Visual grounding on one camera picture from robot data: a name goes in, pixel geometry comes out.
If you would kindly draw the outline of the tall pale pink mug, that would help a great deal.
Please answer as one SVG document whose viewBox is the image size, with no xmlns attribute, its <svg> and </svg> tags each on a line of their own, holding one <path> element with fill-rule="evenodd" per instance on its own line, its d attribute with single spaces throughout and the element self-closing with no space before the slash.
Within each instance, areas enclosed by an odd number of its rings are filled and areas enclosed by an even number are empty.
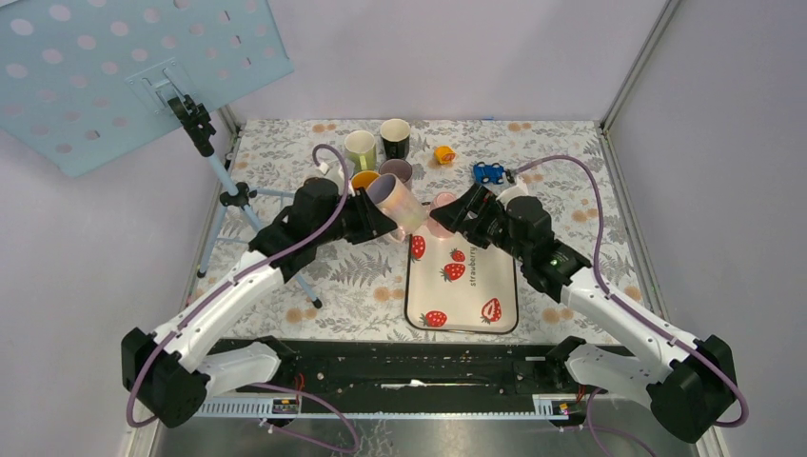
<svg viewBox="0 0 807 457">
<path fill-rule="evenodd" d="M 367 193 L 372 203 L 397 224 L 398 227 L 388 234 L 396 242 L 413 234 L 428 218 L 426 207 L 393 174 L 383 174 L 375 179 Z"/>
</svg>

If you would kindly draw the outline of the white floral mug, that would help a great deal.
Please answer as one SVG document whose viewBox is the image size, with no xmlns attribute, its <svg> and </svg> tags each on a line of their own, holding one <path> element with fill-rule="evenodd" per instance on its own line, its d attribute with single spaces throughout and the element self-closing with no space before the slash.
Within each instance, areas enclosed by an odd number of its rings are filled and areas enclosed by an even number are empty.
<svg viewBox="0 0 807 457">
<path fill-rule="evenodd" d="M 350 181 L 353 189 L 369 190 L 369 187 L 380 177 L 380 174 L 374 170 L 363 170 L 357 172 Z"/>
</svg>

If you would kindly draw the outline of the purple mug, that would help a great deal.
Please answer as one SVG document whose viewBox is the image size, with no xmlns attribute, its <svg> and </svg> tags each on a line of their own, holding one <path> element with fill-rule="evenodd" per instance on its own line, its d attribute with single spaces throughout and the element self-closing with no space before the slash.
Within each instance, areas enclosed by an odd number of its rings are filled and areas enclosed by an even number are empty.
<svg viewBox="0 0 807 457">
<path fill-rule="evenodd" d="M 408 189 L 412 187 L 414 169 L 404 159 L 387 159 L 379 167 L 380 175 L 392 174 Z"/>
</svg>

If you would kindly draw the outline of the green octagonal mug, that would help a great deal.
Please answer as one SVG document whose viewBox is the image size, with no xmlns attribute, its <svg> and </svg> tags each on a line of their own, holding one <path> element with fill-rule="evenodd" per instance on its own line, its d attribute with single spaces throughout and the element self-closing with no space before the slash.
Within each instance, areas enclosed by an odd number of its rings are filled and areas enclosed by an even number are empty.
<svg viewBox="0 0 807 457">
<path fill-rule="evenodd" d="M 356 172 L 376 169 L 376 147 L 375 136 L 367 130 L 351 131 L 344 139 L 345 156 Z"/>
</svg>

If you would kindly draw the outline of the black mug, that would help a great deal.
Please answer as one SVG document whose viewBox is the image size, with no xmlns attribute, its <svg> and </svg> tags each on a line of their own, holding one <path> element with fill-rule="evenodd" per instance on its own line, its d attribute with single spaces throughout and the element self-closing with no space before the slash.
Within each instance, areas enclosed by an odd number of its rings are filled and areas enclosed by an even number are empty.
<svg viewBox="0 0 807 457">
<path fill-rule="evenodd" d="M 380 126 L 380 135 L 387 159 L 405 160 L 409 153 L 411 127 L 403 119 L 389 119 Z"/>
</svg>

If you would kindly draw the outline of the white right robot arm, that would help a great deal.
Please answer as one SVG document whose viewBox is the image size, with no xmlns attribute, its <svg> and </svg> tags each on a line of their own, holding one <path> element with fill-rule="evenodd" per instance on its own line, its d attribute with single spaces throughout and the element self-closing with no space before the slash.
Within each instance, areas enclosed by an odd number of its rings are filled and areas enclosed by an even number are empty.
<svg viewBox="0 0 807 457">
<path fill-rule="evenodd" d="M 512 256 L 533 289 L 590 318 L 629 350 L 622 356 L 566 338 L 547 358 L 545 377 L 554 390 L 600 387 L 648 408 L 663 428 L 689 444 L 738 401 L 728 344 L 716 335 L 699 339 L 608 290 L 592 262 L 556 238 L 536 197 L 518 188 L 497 196 L 475 185 L 430 216 L 478 248 L 493 246 Z"/>
</svg>

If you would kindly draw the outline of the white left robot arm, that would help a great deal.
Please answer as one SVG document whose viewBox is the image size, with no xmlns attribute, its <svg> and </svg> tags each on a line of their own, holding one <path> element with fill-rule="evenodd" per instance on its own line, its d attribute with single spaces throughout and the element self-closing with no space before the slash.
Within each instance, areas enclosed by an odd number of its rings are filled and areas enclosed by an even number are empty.
<svg viewBox="0 0 807 457">
<path fill-rule="evenodd" d="M 136 404 L 166 427 L 178 427 L 205 401 L 239 387 L 290 387 L 296 368 L 265 343 L 217 354 L 211 349 L 246 310 L 312 263 L 318 247 L 339 240 L 358 245 L 397 227 L 363 189 L 339 191 L 324 178 L 303 185 L 211 290 L 154 331 L 134 328 L 123 338 L 128 424 L 149 423 L 135 419 Z"/>
</svg>

